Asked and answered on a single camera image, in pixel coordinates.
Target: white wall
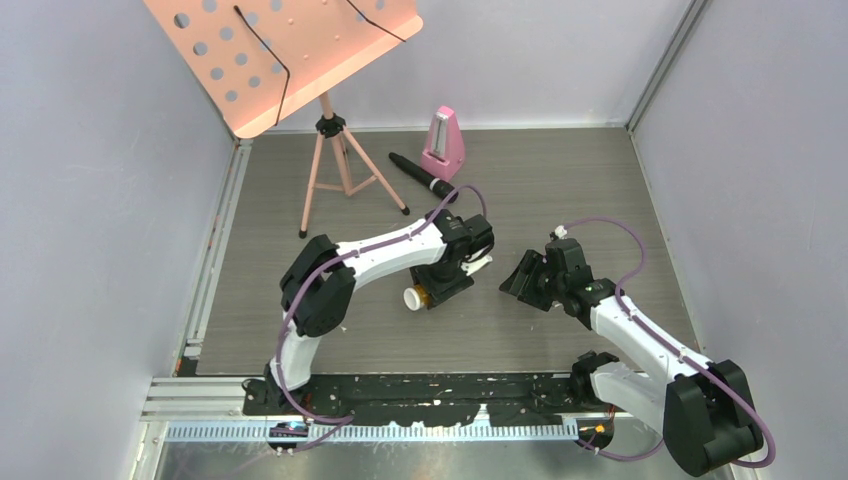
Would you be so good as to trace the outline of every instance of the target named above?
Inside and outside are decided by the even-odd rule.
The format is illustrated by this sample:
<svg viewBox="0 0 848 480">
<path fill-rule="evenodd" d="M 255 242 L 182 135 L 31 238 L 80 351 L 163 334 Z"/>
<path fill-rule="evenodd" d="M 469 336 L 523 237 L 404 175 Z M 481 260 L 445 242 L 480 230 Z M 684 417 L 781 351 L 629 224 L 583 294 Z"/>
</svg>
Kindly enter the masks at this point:
<svg viewBox="0 0 848 480">
<path fill-rule="evenodd" d="M 354 128 L 429 125 L 440 105 L 463 127 L 623 125 L 688 3 L 418 0 L 424 28 L 331 96 Z"/>
<path fill-rule="evenodd" d="M 140 0 L 0 16 L 0 471 L 118 478 L 232 141 Z"/>
<path fill-rule="evenodd" d="M 848 4 L 713 2 L 637 130 L 687 303 L 778 442 L 845 478 Z"/>
</svg>

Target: small bottle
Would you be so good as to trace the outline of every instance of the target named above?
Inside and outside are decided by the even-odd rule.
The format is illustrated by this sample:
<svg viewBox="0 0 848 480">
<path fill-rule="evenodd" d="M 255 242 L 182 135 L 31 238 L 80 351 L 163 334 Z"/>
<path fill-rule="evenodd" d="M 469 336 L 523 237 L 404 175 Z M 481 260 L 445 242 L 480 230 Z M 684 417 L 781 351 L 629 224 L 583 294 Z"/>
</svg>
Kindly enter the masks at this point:
<svg viewBox="0 0 848 480">
<path fill-rule="evenodd" d="M 430 294 L 421 285 L 413 285 L 403 291 L 403 303 L 413 312 L 421 310 L 421 307 L 430 308 Z"/>
</svg>

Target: gray wood floor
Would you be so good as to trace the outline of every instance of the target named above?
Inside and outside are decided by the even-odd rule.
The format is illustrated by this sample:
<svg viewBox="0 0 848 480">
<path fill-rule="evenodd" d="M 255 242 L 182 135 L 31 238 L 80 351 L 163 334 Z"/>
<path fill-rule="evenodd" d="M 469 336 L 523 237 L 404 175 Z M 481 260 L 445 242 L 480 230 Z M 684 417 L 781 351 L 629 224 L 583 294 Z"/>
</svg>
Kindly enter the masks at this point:
<svg viewBox="0 0 848 480">
<path fill-rule="evenodd" d="M 375 183 L 352 198 L 319 190 L 310 235 L 360 240 L 411 223 L 437 204 L 387 158 L 416 159 L 425 132 L 363 133 L 357 139 L 412 209 L 404 217 Z M 378 280 L 354 296 L 342 323 L 325 336 L 314 372 L 490 372 L 568 370 L 587 350 L 620 352 L 561 310 L 549 313 L 498 291 L 528 248 L 540 250 L 556 225 L 589 215 L 619 218 L 639 231 L 648 265 L 627 292 L 657 324 L 694 346 L 694 335 L 633 148 L 623 129 L 465 132 L 467 162 L 455 185 L 479 187 L 494 227 L 494 263 L 476 285 L 432 311 L 408 311 L 401 293 L 408 273 Z M 257 139 L 247 168 L 198 372 L 257 374 L 272 356 L 281 325 L 278 282 L 305 244 L 297 237 L 315 137 Z M 356 179 L 367 170 L 351 154 Z M 329 144 L 319 181 L 339 183 Z M 457 215 L 480 211 L 463 192 Z M 572 235 L 597 276 L 614 281 L 636 265 L 638 249 L 609 225 Z"/>
</svg>

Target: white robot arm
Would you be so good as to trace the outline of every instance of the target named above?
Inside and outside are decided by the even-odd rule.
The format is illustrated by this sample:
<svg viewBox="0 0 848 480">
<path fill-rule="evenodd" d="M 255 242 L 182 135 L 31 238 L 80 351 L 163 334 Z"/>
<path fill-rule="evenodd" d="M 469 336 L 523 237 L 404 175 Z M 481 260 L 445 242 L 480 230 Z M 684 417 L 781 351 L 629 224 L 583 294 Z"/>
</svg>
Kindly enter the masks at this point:
<svg viewBox="0 0 848 480">
<path fill-rule="evenodd" d="M 400 230 L 357 242 L 333 244 L 326 235 L 313 238 L 280 281 L 283 316 L 306 277 L 320 264 L 334 256 L 368 250 L 369 246 L 411 234 L 424 223 L 420 219 Z M 493 246 L 492 227 L 482 215 L 463 220 L 442 210 L 431 224 L 408 240 L 340 262 L 309 287 L 298 306 L 280 352 L 285 385 L 278 376 L 277 356 L 269 362 L 275 383 L 291 391 L 309 381 L 321 336 L 341 323 L 351 296 L 360 288 L 410 269 L 415 287 L 404 293 L 407 305 L 412 309 L 417 309 L 413 303 L 415 307 L 434 308 L 474 284 L 470 275 L 492 261 L 488 252 Z"/>
<path fill-rule="evenodd" d="M 579 403 L 609 403 L 643 421 L 663 436 L 672 458 L 686 472 L 701 475 L 762 448 L 762 431 L 754 420 L 684 363 L 682 355 L 753 405 L 742 369 L 730 360 L 714 363 L 687 350 L 621 292 L 620 300 L 630 311 L 626 313 L 615 284 L 592 276 L 576 240 L 552 234 L 545 254 L 528 250 L 500 290 L 544 311 L 561 303 L 566 314 L 612 341 L 641 367 L 647 375 L 633 372 L 609 353 L 589 352 L 572 366 L 569 393 Z M 644 327 L 633 320 L 637 316 Z M 648 331 L 679 350 L 681 358 L 672 356 Z"/>
</svg>

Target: microphone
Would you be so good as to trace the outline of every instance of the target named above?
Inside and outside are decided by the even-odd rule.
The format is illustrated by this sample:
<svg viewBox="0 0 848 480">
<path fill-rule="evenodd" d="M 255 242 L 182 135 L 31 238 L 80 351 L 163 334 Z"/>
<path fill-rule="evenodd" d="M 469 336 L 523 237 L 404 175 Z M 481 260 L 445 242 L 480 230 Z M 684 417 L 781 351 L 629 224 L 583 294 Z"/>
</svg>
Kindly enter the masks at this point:
<svg viewBox="0 0 848 480">
<path fill-rule="evenodd" d="M 403 155 L 391 152 L 389 153 L 389 160 L 397 165 L 397 167 L 404 173 L 417 180 L 421 185 L 427 187 L 428 190 L 436 194 L 436 196 L 442 200 L 444 200 L 445 197 L 453 191 L 453 185 L 442 179 L 434 177 L 432 174 L 414 164 Z M 453 197 L 448 203 L 455 202 L 458 197 L 459 195 Z"/>
</svg>

